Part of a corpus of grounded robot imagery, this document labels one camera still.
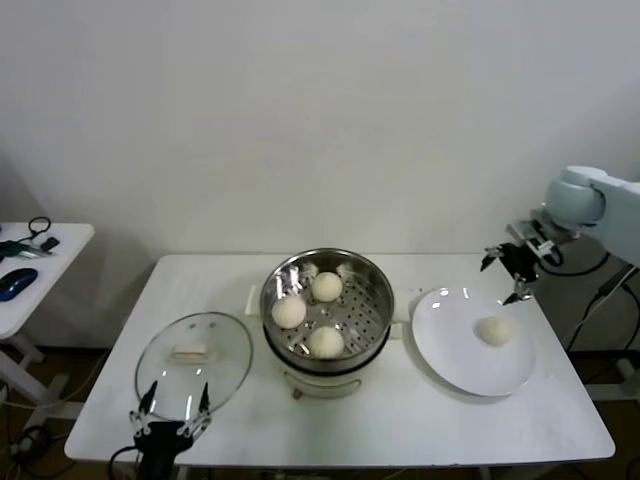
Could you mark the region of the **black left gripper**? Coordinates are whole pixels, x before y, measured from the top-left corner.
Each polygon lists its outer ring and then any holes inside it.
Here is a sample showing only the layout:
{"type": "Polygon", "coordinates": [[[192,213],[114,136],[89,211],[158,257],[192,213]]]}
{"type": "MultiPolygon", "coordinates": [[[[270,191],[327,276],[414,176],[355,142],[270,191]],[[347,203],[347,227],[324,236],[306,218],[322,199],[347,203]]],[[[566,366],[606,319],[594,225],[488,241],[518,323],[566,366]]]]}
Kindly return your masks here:
{"type": "Polygon", "coordinates": [[[170,479],[175,459],[189,450],[193,438],[199,438],[211,423],[209,383],[204,384],[197,415],[186,421],[151,422],[151,412],[157,381],[154,381],[139,401],[138,408],[129,412],[134,430],[134,446],[141,455],[137,478],[141,480],[170,479]]]}

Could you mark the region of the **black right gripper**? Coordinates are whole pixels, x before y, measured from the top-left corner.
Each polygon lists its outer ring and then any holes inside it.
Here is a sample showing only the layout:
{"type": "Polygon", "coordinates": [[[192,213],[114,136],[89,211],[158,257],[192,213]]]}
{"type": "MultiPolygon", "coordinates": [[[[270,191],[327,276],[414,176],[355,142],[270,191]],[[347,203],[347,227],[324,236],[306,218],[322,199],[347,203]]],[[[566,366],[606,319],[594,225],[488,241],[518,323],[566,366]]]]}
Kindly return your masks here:
{"type": "Polygon", "coordinates": [[[511,305],[531,299],[533,291],[527,281],[536,281],[538,278],[538,257],[524,244],[498,244],[485,249],[480,270],[485,271],[498,259],[514,279],[513,291],[502,304],[511,305]]]}

